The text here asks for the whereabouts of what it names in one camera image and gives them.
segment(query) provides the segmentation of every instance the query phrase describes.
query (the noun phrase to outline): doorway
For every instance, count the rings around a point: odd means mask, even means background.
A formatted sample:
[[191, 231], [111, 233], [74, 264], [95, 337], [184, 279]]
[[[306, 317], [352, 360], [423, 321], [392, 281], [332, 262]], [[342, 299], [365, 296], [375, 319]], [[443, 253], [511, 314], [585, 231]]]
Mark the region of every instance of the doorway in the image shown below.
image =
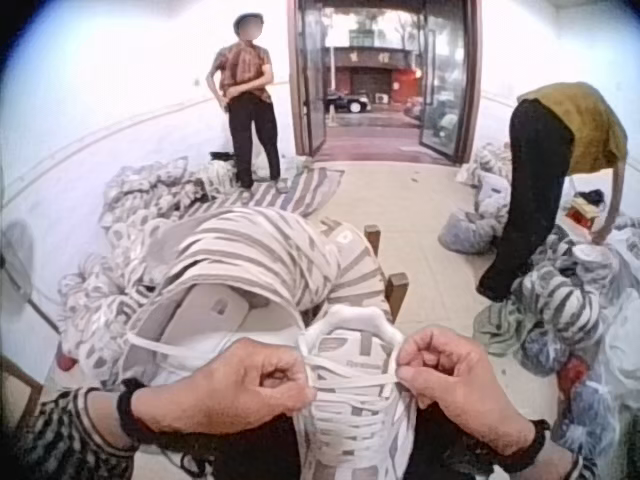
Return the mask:
[[291, 4], [300, 154], [329, 161], [338, 151], [349, 158], [351, 149], [362, 159], [468, 161], [479, 101], [480, 0]]

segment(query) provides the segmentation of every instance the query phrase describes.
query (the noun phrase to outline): striped mat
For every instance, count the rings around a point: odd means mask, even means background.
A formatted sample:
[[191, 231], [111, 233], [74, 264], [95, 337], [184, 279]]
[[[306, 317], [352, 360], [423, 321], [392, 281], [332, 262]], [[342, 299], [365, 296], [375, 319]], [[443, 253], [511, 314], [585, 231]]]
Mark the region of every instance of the striped mat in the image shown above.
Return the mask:
[[328, 168], [310, 168], [293, 177], [289, 193], [279, 194], [272, 182], [256, 183], [253, 187], [253, 199], [248, 205], [241, 201], [242, 191], [219, 197], [212, 202], [191, 206], [183, 218], [206, 215], [220, 208], [229, 207], [271, 207], [285, 212], [308, 217], [324, 206], [335, 195], [344, 171]]

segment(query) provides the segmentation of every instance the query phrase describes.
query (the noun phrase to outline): mustard top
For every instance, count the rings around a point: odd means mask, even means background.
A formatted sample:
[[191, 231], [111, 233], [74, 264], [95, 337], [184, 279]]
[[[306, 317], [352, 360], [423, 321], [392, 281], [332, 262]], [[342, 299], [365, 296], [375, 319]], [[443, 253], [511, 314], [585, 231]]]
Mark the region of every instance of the mustard top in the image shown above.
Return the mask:
[[574, 135], [569, 175], [594, 173], [627, 159], [627, 133], [602, 94], [587, 83], [554, 83], [518, 98], [537, 99]]

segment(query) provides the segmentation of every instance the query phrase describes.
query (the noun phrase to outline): red building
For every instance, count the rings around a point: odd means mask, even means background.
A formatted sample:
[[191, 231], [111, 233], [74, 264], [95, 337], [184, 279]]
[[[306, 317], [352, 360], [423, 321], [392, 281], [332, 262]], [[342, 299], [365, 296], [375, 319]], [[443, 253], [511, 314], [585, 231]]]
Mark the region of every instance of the red building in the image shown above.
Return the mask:
[[[381, 95], [391, 103], [404, 104], [422, 95], [421, 57], [409, 50], [381, 47], [335, 47], [336, 90], [366, 93], [375, 103]], [[325, 49], [327, 85], [331, 85], [331, 51]]]

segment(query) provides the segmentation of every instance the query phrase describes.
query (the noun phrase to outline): window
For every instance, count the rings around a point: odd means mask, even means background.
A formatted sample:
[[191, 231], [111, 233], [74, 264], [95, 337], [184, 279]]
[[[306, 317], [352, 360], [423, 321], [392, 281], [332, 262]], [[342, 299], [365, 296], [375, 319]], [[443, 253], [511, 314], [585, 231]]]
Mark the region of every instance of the window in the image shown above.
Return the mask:
[[375, 32], [373, 30], [351, 30], [349, 32], [349, 45], [351, 47], [373, 47]]

